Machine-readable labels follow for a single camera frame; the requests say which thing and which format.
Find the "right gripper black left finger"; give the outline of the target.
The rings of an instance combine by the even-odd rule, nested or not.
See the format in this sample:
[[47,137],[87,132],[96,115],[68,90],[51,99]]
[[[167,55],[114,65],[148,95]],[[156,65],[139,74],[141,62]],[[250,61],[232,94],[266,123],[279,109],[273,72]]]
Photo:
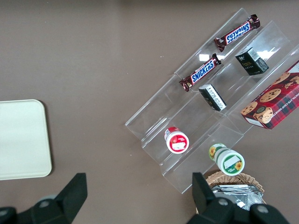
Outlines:
[[71,224],[87,198],[86,173],[77,173],[55,197],[46,197],[17,213],[14,207],[1,207],[2,224]]

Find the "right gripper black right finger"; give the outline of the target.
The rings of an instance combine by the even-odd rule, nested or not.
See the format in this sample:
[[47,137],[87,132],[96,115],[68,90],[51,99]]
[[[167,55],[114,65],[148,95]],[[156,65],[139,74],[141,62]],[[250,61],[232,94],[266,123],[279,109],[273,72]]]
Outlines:
[[215,197],[203,174],[192,174],[192,196],[198,210],[189,224],[287,224],[287,219],[275,207],[251,205],[250,210],[238,207],[230,200]]

